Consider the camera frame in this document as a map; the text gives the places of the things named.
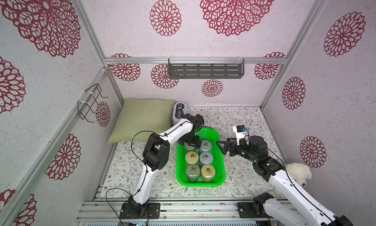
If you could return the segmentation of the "blue-grey canister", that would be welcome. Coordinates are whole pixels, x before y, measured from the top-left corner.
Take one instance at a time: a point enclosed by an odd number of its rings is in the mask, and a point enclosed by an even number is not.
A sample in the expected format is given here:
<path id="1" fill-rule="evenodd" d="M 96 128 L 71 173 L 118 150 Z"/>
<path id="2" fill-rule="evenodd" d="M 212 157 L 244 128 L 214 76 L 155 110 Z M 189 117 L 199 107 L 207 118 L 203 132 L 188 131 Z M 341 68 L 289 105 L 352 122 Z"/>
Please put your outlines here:
<path id="1" fill-rule="evenodd" d="M 208 140 L 203 140 L 201 142 L 199 152 L 204 153 L 204 152 L 211 152 L 212 151 L 212 143 Z"/>
<path id="2" fill-rule="evenodd" d="M 210 152 L 202 152 L 199 156 L 199 165 L 212 165 L 213 163 L 213 155 Z"/>

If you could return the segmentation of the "beige canister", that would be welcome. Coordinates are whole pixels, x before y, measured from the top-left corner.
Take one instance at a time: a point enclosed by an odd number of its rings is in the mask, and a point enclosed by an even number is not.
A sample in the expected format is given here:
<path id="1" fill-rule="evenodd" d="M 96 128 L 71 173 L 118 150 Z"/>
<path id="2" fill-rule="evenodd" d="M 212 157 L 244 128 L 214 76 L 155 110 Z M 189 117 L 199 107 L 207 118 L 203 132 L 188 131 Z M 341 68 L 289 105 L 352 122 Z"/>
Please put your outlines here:
<path id="1" fill-rule="evenodd" d="M 189 151 L 185 155 L 186 165 L 197 164 L 199 161 L 199 154 L 195 151 Z"/>
<path id="2" fill-rule="evenodd" d="M 216 170 L 212 165 L 204 165 L 201 167 L 201 180 L 204 183 L 210 183 L 213 181 L 216 174 Z"/>

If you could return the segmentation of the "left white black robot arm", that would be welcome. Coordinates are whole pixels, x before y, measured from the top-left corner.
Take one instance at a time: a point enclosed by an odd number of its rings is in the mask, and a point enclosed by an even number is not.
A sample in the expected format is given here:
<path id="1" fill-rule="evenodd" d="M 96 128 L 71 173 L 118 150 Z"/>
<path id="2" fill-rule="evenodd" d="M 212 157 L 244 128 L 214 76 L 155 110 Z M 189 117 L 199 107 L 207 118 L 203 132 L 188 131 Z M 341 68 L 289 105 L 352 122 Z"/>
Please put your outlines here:
<path id="1" fill-rule="evenodd" d="M 204 126 L 203 116 L 185 114 L 181 120 L 160 134 L 152 132 L 143 151 L 143 171 L 136 190 L 128 198 L 129 204 L 144 205 L 149 200 L 151 187 L 159 172 L 167 164 L 170 146 L 174 143 L 199 148 L 202 140 L 196 134 Z"/>

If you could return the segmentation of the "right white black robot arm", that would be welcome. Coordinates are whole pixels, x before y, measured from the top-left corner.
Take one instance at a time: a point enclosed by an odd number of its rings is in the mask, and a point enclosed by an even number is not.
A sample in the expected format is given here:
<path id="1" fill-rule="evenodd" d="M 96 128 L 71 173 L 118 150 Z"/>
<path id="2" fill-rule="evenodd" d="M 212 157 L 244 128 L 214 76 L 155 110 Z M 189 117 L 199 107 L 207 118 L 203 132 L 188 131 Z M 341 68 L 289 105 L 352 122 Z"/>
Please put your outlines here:
<path id="1" fill-rule="evenodd" d="M 285 226 L 351 226 L 346 216 L 336 216 L 308 194 L 286 168 L 268 154 L 267 143 L 260 136 L 228 138 L 216 142 L 221 152 L 238 155 L 253 164 L 255 172 L 278 189 L 296 208 L 295 211 L 281 204 L 269 193 L 253 199 L 253 214 L 270 216 Z"/>

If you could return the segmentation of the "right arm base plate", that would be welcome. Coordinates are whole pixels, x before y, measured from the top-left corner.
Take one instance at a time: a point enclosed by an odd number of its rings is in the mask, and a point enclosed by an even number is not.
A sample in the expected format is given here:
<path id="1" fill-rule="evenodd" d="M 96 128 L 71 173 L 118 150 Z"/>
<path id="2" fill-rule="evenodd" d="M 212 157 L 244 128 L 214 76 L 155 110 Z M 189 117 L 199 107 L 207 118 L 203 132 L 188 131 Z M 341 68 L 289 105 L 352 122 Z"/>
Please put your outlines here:
<path id="1" fill-rule="evenodd" d="M 238 202 L 237 207 L 242 219 L 265 217 L 263 205 L 259 202 Z"/>

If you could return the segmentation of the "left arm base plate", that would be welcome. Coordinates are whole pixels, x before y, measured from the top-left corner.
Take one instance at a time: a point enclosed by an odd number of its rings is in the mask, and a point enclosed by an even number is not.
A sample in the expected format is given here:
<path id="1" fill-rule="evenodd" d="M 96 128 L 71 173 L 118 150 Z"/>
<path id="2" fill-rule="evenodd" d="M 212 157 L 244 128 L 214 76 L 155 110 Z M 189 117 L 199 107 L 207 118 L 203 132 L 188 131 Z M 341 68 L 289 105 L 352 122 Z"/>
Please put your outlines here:
<path id="1" fill-rule="evenodd" d="M 159 219 L 160 203 L 145 203 L 143 205 L 124 203 L 122 205 L 120 216 L 124 219 Z"/>

